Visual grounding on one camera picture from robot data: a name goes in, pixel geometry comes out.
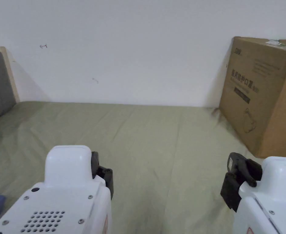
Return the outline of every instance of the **screw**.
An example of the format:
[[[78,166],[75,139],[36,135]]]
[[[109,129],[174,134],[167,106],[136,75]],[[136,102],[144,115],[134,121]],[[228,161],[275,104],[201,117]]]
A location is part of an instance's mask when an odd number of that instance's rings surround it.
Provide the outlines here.
[[[9,223],[9,220],[5,220],[2,222],[3,225],[7,225]]]

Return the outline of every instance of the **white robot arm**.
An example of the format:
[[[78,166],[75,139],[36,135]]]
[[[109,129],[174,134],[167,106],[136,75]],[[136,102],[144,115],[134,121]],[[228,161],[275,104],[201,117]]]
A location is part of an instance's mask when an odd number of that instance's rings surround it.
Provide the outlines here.
[[[236,213],[233,234],[286,234],[286,158],[268,157],[262,167],[231,153],[221,196]]]
[[[0,219],[0,234],[110,234],[113,171],[87,146],[55,146],[44,182],[27,190]]]

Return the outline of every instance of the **mattress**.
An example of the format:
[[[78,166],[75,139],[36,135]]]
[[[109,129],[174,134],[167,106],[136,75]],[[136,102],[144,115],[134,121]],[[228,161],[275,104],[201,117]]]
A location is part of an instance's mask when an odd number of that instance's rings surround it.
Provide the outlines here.
[[[217,109],[22,102],[0,117],[8,210],[44,180],[55,145],[87,145],[114,172],[114,233],[231,233],[220,196],[231,152],[257,162]]]

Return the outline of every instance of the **white wall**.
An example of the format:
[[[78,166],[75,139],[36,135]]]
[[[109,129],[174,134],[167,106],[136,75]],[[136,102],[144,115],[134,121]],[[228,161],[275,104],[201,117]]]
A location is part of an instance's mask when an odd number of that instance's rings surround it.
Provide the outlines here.
[[[218,106],[233,36],[286,38],[286,0],[0,0],[22,101]]]

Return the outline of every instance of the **cardboard box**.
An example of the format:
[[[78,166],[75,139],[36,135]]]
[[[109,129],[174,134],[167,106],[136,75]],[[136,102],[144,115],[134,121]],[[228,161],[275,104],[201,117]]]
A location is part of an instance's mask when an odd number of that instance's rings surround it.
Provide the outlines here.
[[[256,157],[286,157],[286,40],[235,37],[220,110]]]

